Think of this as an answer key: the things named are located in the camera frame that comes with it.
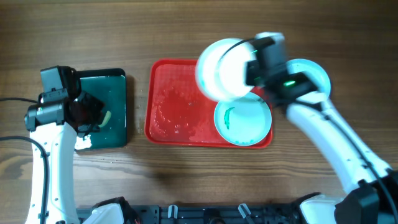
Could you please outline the black water tray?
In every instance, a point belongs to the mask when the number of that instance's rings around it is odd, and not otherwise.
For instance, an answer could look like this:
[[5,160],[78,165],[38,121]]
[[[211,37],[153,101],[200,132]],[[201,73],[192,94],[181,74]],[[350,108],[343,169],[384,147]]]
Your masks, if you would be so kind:
[[104,103],[103,114],[112,113],[107,125],[97,133],[77,137],[75,149],[94,150],[125,146],[126,127],[126,73],[121,68],[85,70],[80,72],[83,91]]

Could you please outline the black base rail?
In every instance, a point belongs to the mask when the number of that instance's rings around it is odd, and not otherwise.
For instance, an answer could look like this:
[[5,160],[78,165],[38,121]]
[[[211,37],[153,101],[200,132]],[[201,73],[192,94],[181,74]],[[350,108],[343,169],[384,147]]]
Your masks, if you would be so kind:
[[265,205],[234,205],[215,207],[185,207],[170,205],[141,205],[132,208],[143,224],[294,224],[306,223],[298,206],[292,203]]

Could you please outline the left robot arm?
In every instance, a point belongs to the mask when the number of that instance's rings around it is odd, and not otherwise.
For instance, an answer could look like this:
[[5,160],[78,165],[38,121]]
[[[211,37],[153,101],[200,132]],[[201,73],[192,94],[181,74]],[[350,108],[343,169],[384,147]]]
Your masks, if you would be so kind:
[[28,108],[25,125],[32,142],[32,192],[27,223],[79,223],[73,189],[73,154],[80,126],[101,124],[104,103],[89,93],[44,93]]

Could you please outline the light blue plate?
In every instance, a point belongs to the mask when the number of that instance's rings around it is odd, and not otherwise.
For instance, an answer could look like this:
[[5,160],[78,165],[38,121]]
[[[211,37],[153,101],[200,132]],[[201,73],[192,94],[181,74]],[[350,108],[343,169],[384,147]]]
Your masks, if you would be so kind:
[[219,102],[214,111],[214,124],[227,142],[253,146],[271,131],[271,109],[259,95],[250,92],[237,100]]
[[327,97],[331,93],[331,81],[327,72],[317,63],[311,60],[296,58],[287,62],[287,69],[290,74],[304,73]]

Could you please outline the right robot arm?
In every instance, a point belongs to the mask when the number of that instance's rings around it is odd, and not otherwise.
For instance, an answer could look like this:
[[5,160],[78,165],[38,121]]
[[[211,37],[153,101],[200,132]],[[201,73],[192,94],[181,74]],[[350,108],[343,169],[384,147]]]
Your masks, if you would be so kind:
[[397,172],[361,140],[329,98],[331,82],[305,59],[275,65],[245,63],[248,85],[261,86],[272,104],[319,149],[337,174],[345,196],[316,194],[298,209],[304,223],[397,223]]

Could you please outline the white plate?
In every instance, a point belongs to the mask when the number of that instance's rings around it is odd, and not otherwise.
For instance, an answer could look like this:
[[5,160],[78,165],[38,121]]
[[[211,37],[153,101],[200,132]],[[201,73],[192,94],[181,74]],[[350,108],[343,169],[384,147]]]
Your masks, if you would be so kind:
[[252,89],[244,83],[246,64],[255,60],[254,47],[241,39],[228,38],[209,45],[195,69],[199,90],[213,101],[232,101]]

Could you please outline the green yellow sponge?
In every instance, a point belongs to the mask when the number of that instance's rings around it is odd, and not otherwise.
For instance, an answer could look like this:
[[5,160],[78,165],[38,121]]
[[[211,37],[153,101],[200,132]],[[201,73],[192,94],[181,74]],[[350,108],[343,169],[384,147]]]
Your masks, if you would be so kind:
[[102,120],[102,123],[99,124],[98,127],[99,127],[99,128],[103,128],[104,126],[106,126],[107,123],[108,123],[108,121],[109,121],[110,118],[111,118],[111,115],[112,115],[112,113],[111,113],[110,111],[107,111],[107,112],[105,113],[105,116],[104,116],[103,120]]

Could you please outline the red plastic tray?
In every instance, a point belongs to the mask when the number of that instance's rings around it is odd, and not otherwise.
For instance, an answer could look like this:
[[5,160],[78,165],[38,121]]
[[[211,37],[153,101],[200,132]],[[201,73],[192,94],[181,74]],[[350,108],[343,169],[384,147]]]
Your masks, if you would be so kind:
[[189,59],[161,59],[150,73],[144,132],[156,144],[237,148],[217,131],[217,102],[197,87],[195,67]]

